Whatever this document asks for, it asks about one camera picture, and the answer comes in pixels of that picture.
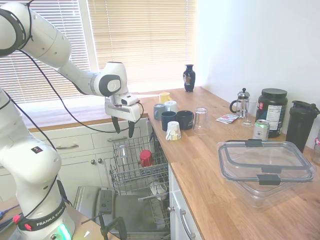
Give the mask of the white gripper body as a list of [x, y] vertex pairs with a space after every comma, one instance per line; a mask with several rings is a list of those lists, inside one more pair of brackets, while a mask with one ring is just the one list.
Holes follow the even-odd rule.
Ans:
[[107, 115], [131, 122], [136, 122], [142, 114], [139, 99], [135, 95], [106, 97], [104, 108]]

